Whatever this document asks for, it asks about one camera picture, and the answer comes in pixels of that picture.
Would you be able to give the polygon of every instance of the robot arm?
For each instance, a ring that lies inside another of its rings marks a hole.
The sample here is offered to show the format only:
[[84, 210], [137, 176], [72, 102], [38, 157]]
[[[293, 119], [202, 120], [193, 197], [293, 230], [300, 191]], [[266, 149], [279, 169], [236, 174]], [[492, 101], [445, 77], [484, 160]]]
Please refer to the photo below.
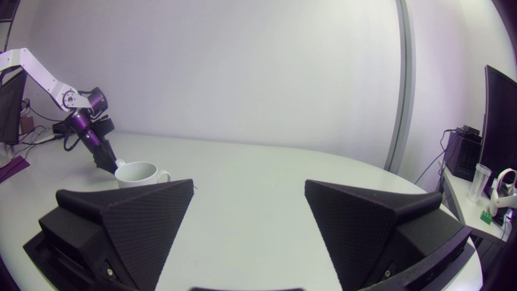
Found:
[[14, 49], [0, 54], [0, 70], [22, 67], [34, 81], [52, 96], [61, 110], [69, 112], [73, 108], [91, 108], [88, 98], [79, 95], [76, 89], [59, 82], [45, 67], [26, 49]]
[[[59, 82], [27, 48], [14, 49], [0, 54], [0, 71], [18, 67], [25, 70], [52, 97], [61, 110], [66, 112], [73, 110], [63, 121], [67, 128], [65, 142], [68, 139], [69, 129], [72, 129], [94, 155], [97, 167], [114, 173], [117, 169], [115, 154], [104, 136], [115, 127], [107, 115], [98, 119], [108, 108], [108, 101], [102, 91], [95, 88], [91, 92], [81, 92]], [[73, 149], [75, 144], [70, 148], [66, 148], [65, 145], [65, 150]]]

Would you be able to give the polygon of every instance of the green lego brick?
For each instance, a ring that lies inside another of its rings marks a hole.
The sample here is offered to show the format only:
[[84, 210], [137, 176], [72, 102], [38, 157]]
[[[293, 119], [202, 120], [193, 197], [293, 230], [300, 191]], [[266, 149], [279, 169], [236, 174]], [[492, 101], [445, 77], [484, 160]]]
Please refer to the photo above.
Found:
[[486, 222], [486, 224], [488, 224], [488, 225], [490, 225], [490, 223], [492, 222], [492, 216], [490, 215], [490, 213], [485, 212], [484, 210], [481, 213], [481, 217], [480, 218], [481, 218], [481, 220]]

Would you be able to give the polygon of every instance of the white mug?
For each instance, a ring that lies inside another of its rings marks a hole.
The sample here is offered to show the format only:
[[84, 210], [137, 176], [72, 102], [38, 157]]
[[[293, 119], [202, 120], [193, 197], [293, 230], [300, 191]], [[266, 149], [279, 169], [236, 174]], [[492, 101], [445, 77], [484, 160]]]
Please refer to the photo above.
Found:
[[118, 169], [115, 178], [119, 188], [129, 188], [142, 185], [158, 184], [158, 180], [167, 175], [167, 182], [172, 180], [171, 174], [165, 170], [158, 171], [155, 164], [148, 162], [125, 163], [117, 160]]

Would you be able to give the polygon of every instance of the purple cloth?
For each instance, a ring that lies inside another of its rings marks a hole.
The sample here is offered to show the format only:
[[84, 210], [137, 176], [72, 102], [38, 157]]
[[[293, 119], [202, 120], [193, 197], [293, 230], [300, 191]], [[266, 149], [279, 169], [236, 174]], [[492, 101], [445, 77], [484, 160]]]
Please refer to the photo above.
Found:
[[28, 166], [30, 166], [30, 164], [22, 158], [22, 156], [13, 158], [9, 164], [0, 169], [0, 183]]

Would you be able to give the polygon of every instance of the white headset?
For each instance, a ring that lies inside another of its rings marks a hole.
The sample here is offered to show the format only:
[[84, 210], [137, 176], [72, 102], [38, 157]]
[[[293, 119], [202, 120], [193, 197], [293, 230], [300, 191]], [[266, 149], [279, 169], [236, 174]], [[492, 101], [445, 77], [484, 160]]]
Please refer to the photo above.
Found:
[[[503, 178], [506, 174], [513, 172], [515, 177], [513, 178], [513, 183], [508, 187], [508, 197], [499, 198], [499, 191], [503, 186]], [[497, 214], [497, 209], [502, 207], [517, 207], [517, 196], [512, 196], [515, 191], [515, 183], [517, 182], [517, 171], [514, 169], [508, 168], [502, 171], [497, 177], [497, 186], [492, 190], [492, 195], [490, 196], [490, 215], [494, 217]]]

